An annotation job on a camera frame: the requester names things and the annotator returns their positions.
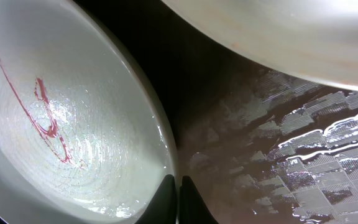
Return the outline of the white plate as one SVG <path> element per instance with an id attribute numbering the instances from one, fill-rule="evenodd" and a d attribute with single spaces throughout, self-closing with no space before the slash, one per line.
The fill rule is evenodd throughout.
<path id="1" fill-rule="evenodd" d="M 305 80 L 358 91 L 358 0 L 165 0 L 233 52 Z"/>

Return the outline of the pale green front plate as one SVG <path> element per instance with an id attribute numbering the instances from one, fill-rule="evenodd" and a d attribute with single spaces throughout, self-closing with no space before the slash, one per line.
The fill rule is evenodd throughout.
<path id="1" fill-rule="evenodd" d="M 136 223 L 176 149 L 147 77 L 73 1 L 0 1 L 0 218 Z"/>

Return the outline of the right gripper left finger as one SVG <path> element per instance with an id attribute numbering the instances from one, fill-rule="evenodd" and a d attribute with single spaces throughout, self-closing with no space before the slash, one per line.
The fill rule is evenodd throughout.
<path id="1" fill-rule="evenodd" d="M 166 175 L 144 213 L 135 224 L 176 224 L 177 188 L 173 175 Z"/>

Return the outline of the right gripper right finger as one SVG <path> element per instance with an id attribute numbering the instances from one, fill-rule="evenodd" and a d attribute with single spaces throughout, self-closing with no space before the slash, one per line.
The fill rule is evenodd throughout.
<path id="1" fill-rule="evenodd" d="M 218 224 L 190 176 L 183 176 L 179 194 L 179 224 Z"/>

